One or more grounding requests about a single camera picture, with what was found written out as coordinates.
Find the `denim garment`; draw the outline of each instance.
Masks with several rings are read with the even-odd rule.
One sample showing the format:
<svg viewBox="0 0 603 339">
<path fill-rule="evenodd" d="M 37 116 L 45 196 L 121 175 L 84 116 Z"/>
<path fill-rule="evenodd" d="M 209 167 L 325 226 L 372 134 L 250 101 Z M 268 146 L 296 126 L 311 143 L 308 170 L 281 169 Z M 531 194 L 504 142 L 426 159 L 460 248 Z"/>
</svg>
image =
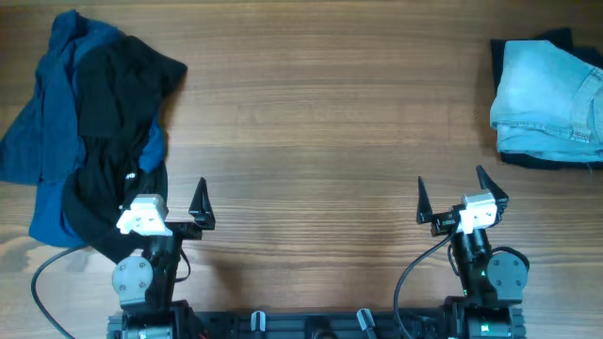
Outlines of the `denim garment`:
<svg viewBox="0 0 603 339">
<path fill-rule="evenodd" d="M 502 153 L 553 161 L 603 160 L 603 71 L 548 41 L 505 45 L 490 122 Z"/>
</svg>

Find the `wooden tabletop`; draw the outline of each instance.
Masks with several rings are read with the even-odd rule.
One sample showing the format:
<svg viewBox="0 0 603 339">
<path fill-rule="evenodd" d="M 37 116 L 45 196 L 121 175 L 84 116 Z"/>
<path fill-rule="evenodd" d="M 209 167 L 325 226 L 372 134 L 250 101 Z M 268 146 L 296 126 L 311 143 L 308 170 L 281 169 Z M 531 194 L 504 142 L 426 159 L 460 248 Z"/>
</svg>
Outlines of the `wooden tabletop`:
<svg viewBox="0 0 603 339">
<path fill-rule="evenodd" d="M 488 122 L 489 40 L 571 26 L 577 43 L 601 48 L 602 2 L 13 2 L 0 8 L 0 135 L 69 8 L 188 65 L 163 109 L 169 218 L 187 218 L 204 176 L 218 224 L 184 244 L 193 273 L 176 299 L 199 311 L 389 310 L 402 270 L 438 241 L 415 223 L 416 177 L 443 211 L 478 188 L 483 165 L 512 198 L 491 243 L 532 262 L 529 338 L 601 336 L 603 176 L 503 164 Z M 0 184 L 2 338 L 59 337 L 29 290 L 60 251 L 27 234 L 35 191 Z M 103 337 L 119 311 L 113 267 L 82 250 L 42 274 L 41 299 L 75 337 Z M 461 294 L 440 250 L 400 305 Z"/>
</svg>

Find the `clothing pile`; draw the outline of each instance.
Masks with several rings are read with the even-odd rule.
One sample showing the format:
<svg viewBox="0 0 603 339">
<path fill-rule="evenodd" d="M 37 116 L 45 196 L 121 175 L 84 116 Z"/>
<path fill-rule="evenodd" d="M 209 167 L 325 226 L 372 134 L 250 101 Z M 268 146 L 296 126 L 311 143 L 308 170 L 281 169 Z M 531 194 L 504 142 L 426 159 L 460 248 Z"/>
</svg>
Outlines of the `clothing pile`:
<svg viewBox="0 0 603 339">
<path fill-rule="evenodd" d="M 532 169 L 603 168 L 603 56 L 562 28 L 491 40 L 490 122 L 503 161 Z"/>
<path fill-rule="evenodd" d="M 33 97 L 0 142 L 0 180 L 38 186 L 32 237 L 80 246 L 115 228 L 137 194 L 167 200 L 159 106 L 186 71 L 109 24 L 55 18 Z M 92 246 L 117 263 L 143 242 L 115 234 Z"/>
</svg>

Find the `light blue jeans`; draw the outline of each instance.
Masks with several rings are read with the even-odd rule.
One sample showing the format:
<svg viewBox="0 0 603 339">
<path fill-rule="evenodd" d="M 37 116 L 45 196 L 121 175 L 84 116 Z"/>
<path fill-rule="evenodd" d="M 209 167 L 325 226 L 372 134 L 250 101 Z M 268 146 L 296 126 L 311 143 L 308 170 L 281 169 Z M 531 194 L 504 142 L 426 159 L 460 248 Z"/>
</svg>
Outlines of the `light blue jeans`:
<svg viewBox="0 0 603 339">
<path fill-rule="evenodd" d="M 603 161 L 603 71 L 548 41 L 508 41 L 490 110 L 499 152 Z"/>
</svg>

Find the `light blue denim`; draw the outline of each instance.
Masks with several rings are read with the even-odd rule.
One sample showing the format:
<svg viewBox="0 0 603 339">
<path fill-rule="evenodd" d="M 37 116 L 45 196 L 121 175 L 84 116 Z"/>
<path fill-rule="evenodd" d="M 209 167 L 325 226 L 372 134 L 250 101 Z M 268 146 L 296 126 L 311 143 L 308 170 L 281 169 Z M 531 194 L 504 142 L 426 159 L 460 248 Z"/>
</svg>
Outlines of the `light blue denim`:
<svg viewBox="0 0 603 339">
<path fill-rule="evenodd" d="M 508 41 L 490 123 L 499 152 L 603 161 L 603 71 L 548 41 Z"/>
</svg>

